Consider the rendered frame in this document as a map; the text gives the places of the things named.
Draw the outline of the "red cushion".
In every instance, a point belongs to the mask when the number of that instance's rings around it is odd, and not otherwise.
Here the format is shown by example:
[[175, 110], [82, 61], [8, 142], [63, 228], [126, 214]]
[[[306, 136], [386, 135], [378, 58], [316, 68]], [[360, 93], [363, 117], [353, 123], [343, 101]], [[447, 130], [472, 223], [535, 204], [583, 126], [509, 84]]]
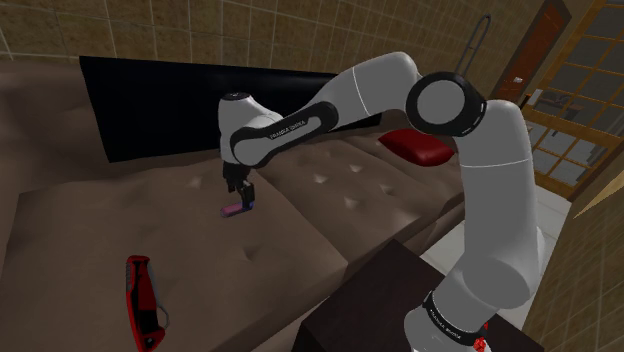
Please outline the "red cushion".
[[439, 166], [455, 152], [434, 136], [415, 129], [399, 129], [385, 133], [378, 141], [395, 155], [423, 167]]

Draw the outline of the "dark robot stand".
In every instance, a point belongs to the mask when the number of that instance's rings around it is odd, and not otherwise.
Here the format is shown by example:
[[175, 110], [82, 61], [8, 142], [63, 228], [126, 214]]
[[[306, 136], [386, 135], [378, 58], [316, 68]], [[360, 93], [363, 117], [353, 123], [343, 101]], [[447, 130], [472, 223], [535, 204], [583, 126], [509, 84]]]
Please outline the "dark robot stand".
[[392, 240], [303, 320], [292, 352], [411, 352], [404, 317], [443, 278]]

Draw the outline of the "black flat panel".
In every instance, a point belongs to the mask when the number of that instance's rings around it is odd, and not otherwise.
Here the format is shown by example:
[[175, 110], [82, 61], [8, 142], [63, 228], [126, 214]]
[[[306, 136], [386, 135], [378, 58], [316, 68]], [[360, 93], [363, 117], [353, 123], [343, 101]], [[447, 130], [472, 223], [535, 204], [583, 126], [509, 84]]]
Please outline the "black flat panel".
[[218, 103], [249, 93], [282, 115], [330, 73], [82, 56], [79, 65], [109, 162], [216, 150]]

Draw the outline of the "wooden frame glass window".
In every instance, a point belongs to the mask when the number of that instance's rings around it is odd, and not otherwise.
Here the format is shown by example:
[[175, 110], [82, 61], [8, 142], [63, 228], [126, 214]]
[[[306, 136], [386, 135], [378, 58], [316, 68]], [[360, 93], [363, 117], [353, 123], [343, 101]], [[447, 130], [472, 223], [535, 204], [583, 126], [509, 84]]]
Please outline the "wooden frame glass window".
[[624, 0], [593, 0], [522, 112], [536, 183], [574, 200], [624, 150]]

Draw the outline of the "red black utility knife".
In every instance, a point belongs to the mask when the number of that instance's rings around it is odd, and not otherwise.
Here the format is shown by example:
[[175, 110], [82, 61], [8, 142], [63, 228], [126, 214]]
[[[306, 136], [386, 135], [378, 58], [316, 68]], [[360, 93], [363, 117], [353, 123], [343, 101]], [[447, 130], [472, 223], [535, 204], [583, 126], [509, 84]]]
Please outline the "red black utility knife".
[[131, 255], [125, 269], [126, 304], [138, 352], [153, 352], [166, 335], [170, 317], [159, 299], [150, 258]]

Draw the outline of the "grey thin looped floor lamp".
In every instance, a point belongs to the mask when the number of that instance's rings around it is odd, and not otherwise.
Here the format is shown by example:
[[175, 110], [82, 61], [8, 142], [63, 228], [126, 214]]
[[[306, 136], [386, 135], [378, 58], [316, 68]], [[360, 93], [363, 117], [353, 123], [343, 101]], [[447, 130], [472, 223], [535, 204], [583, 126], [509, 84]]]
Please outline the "grey thin looped floor lamp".
[[454, 72], [466, 77], [470, 66], [472, 65], [474, 58], [482, 45], [485, 36], [488, 33], [491, 25], [491, 14], [484, 14], [474, 27], [474, 30], [468, 40], [468, 43], [463, 49], [460, 59], [458, 60]]

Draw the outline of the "purple pink small cylinder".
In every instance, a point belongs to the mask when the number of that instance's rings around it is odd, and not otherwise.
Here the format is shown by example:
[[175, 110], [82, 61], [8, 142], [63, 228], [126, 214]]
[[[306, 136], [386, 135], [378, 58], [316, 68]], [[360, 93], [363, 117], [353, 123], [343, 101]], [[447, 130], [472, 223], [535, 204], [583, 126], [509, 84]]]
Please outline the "purple pink small cylinder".
[[224, 218], [232, 217], [248, 211], [248, 207], [244, 207], [242, 202], [230, 204], [220, 209], [220, 215]]

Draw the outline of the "brown tufted sofa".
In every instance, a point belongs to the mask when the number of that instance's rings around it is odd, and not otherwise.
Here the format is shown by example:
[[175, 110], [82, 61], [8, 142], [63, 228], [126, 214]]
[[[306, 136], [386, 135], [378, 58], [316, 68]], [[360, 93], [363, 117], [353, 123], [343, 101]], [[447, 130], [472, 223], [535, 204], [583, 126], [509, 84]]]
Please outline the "brown tufted sofa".
[[0, 352], [137, 352], [126, 259], [151, 260], [172, 323], [156, 352], [252, 352], [390, 240], [421, 253], [464, 215], [458, 164], [411, 164], [390, 111], [251, 173], [219, 151], [109, 162], [80, 66], [0, 63]]

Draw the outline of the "dark red brown door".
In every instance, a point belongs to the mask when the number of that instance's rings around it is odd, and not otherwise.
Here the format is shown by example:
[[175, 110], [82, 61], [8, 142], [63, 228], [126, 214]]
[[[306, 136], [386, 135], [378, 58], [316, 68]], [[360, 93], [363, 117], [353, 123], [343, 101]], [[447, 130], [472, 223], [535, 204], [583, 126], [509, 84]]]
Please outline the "dark red brown door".
[[544, 0], [490, 99], [517, 103], [571, 20], [563, 0]]

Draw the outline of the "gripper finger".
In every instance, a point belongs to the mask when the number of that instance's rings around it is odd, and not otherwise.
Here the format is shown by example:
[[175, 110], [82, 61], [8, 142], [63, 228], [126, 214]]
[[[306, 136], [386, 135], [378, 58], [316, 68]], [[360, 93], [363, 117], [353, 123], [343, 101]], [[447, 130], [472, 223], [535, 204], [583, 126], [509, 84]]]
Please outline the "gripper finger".
[[243, 181], [237, 188], [237, 192], [241, 197], [241, 206], [243, 210], [250, 210], [253, 208], [255, 202], [255, 189], [254, 185], [249, 181]]

